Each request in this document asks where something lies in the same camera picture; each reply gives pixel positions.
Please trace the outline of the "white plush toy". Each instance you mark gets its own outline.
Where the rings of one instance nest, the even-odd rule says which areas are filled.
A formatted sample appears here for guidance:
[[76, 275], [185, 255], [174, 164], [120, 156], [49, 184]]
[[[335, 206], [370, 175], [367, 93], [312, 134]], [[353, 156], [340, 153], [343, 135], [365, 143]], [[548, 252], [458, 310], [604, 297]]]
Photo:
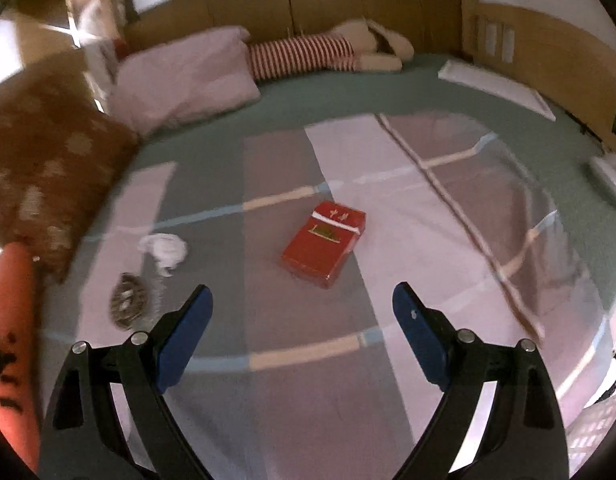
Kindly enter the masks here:
[[108, 98], [112, 93], [118, 71], [118, 56], [113, 37], [108, 31], [108, 12], [101, 0], [89, 0], [77, 22], [77, 32], [86, 63], [87, 85], [95, 106], [104, 113], [110, 110]]

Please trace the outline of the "pink pillow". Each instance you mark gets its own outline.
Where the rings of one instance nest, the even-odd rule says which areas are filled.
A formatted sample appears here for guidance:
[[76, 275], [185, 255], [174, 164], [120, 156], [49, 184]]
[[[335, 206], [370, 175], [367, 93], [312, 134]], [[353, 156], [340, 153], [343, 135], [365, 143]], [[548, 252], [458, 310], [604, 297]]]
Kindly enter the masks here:
[[120, 63], [110, 116], [140, 136], [236, 110], [260, 98], [242, 26], [160, 44]]

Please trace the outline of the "striped plush doll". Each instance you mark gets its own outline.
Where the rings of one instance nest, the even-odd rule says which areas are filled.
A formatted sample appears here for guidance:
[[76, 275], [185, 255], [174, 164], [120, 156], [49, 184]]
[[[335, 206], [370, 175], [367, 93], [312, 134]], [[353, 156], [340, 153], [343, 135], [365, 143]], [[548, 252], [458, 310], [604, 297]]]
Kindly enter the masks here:
[[412, 43], [377, 22], [356, 18], [328, 32], [252, 44], [250, 72], [257, 81], [336, 72], [393, 73], [414, 58]]

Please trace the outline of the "red cigarette box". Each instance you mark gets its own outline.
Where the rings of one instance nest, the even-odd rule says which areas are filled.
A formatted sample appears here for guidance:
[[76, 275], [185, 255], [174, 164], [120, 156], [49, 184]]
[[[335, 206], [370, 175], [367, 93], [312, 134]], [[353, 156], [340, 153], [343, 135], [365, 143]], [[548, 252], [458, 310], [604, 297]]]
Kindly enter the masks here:
[[365, 212], [325, 200], [285, 247], [281, 262], [300, 278], [330, 288], [365, 229]]

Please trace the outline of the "green bed sheet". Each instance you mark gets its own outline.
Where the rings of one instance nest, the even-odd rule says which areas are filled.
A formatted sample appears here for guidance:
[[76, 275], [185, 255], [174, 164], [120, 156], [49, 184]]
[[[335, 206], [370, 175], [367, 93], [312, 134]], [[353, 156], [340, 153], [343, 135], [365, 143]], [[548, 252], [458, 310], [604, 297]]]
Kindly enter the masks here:
[[186, 156], [202, 160], [207, 140], [219, 143], [358, 114], [401, 115], [443, 110], [481, 122], [506, 142], [549, 191], [570, 239], [598, 286], [604, 308], [616, 304], [616, 207], [589, 179], [598, 147], [562, 110], [554, 120], [504, 99], [438, 78], [446, 60], [418, 56], [396, 74], [322, 72], [265, 84], [258, 102], [236, 112], [157, 133], [140, 148], [134, 170]]

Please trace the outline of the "orange carrot plush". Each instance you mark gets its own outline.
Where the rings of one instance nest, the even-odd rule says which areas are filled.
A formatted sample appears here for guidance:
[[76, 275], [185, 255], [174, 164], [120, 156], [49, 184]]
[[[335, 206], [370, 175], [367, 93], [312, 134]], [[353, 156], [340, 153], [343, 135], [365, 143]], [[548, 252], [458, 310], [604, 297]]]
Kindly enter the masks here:
[[40, 429], [34, 391], [35, 271], [26, 245], [0, 254], [0, 351], [9, 360], [0, 376], [0, 431], [31, 469], [37, 470]]

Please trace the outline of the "white flat tray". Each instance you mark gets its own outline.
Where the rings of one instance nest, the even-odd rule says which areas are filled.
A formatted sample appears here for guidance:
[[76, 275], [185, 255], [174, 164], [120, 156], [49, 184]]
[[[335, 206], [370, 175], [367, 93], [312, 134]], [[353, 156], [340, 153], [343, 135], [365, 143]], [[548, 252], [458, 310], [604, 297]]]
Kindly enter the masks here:
[[460, 84], [460, 86], [504, 99], [524, 107], [526, 110], [550, 120], [550, 122], [556, 121], [551, 107], [537, 90], [490, 70], [463, 62], [447, 61], [438, 70], [437, 77], [443, 81]]

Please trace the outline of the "white tissue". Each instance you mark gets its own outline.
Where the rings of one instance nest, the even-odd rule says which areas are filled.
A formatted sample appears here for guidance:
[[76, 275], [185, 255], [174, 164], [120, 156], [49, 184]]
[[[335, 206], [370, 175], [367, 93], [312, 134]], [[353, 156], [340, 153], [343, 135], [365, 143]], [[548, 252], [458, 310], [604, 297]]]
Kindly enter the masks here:
[[186, 260], [188, 255], [188, 244], [170, 233], [144, 236], [139, 240], [138, 249], [153, 257], [157, 273], [164, 278], [169, 278], [171, 271]]

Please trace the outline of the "brown floral cushion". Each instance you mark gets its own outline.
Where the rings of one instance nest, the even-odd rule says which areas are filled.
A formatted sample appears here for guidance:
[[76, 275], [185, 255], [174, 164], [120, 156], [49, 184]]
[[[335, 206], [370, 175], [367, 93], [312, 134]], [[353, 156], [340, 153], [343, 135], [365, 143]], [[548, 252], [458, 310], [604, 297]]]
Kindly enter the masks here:
[[64, 281], [139, 146], [137, 133], [61, 76], [0, 87], [0, 246], [26, 244]]

